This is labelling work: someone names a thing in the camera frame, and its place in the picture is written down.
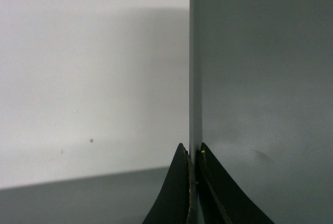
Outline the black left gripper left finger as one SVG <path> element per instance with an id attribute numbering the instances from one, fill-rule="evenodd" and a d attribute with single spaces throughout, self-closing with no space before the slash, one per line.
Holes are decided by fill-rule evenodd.
<path id="1" fill-rule="evenodd" d="M 180 143 L 159 195 L 143 223 L 197 223 L 197 211 L 195 168 L 188 152 Z"/>

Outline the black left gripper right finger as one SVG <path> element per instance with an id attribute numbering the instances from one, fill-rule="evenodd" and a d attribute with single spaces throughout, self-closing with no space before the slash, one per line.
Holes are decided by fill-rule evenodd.
<path id="1" fill-rule="evenodd" d="M 273 223 L 205 143 L 197 152 L 197 181 L 204 223 Z"/>

